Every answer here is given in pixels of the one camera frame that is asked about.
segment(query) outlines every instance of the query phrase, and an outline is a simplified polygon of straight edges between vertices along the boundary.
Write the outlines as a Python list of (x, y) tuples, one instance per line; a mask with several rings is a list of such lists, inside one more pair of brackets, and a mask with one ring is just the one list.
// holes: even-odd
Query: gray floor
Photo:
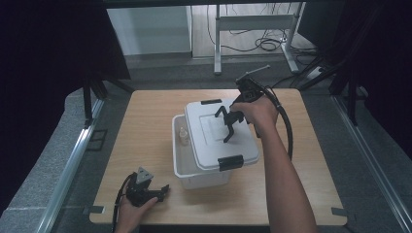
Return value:
[[(290, 75), (283, 56), (226, 58), (221, 76), (213, 75), (211, 59), (173, 58), (128, 59), (136, 89), (235, 88), (234, 79), (246, 71), (270, 64), (271, 69), (256, 74), (263, 84), (273, 84)], [(279, 87), (290, 87), (293, 79)], [(371, 175), (359, 148), (328, 95), (327, 79), (302, 92), (308, 114), (324, 152), (338, 194), (348, 214), (346, 226), (320, 226), (321, 232), (402, 232), (392, 209)], [(96, 131), (107, 131), (101, 150), (84, 154), (76, 177), (58, 214), (52, 232), (110, 232), (110, 225), (96, 225), (84, 214), (93, 204), (108, 158), (127, 107), (130, 94), (106, 83), (105, 100)], [(53, 188), (76, 144), (83, 127), (83, 96), (76, 91), (66, 99), (66, 111), (36, 166), (0, 219), (0, 232), (33, 232), (39, 225)], [(357, 104), (359, 130), (369, 143), (389, 180), (406, 207), (412, 209), (412, 162), (369, 114)], [(90, 149), (99, 145), (90, 143)], [(184, 227), (144, 226), (141, 232), (268, 232), (267, 227)]]

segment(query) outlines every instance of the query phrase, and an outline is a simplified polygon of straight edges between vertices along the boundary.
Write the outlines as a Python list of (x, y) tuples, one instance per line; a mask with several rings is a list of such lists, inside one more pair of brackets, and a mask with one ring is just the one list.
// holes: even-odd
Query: person's right hand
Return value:
[(248, 122), (255, 125), (257, 133), (264, 133), (265, 128), (276, 127), (279, 112), (265, 95), (252, 103), (235, 103), (230, 107), (233, 112), (241, 111)]

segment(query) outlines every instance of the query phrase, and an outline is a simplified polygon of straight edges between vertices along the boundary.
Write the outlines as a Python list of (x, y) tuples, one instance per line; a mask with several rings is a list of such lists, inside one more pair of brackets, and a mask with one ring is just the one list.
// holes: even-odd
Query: white wall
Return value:
[(109, 9), (124, 55), (191, 51), (190, 7)]

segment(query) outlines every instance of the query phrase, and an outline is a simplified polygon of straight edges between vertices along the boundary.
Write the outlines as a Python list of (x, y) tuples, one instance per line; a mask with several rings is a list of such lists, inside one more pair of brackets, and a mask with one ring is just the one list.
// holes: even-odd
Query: light wood tabletop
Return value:
[[(347, 218), (331, 212), (331, 208), (343, 207), (300, 93), (295, 89), (274, 90), (291, 121), (292, 162), (317, 224), (344, 225)], [(268, 225), (263, 156), (257, 164), (234, 169), (229, 182), (219, 186), (186, 190), (173, 171), (172, 118), (183, 114), (190, 102), (235, 98), (238, 94), (236, 89), (135, 91), (94, 201), (94, 206), (103, 206), (104, 211), (90, 214), (90, 220), (111, 223), (122, 182), (143, 167), (154, 175), (150, 190), (167, 184), (170, 190), (164, 202), (145, 215), (142, 224)], [(278, 129), (287, 146), (281, 119)], [(256, 140), (262, 155), (261, 143)]]

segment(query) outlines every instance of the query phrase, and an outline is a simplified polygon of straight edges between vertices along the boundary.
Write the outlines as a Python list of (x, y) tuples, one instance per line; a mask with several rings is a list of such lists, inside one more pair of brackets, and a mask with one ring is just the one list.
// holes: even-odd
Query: container lid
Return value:
[(223, 113), (217, 117), (215, 113), (221, 106), (225, 106), (229, 112), (233, 101), (219, 99), (193, 102), (185, 108), (194, 157), (202, 170), (222, 170), (222, 166), (227, 164), (228, 169), (231, 169), (239, 167), (239, 163), (242, 166), (258, 162), (258, 146), (246, 120), (241, 123), (236, 121), (232, 125), (233, 136), (227, 143), (223, 142), (229, 130), (224, 125)]

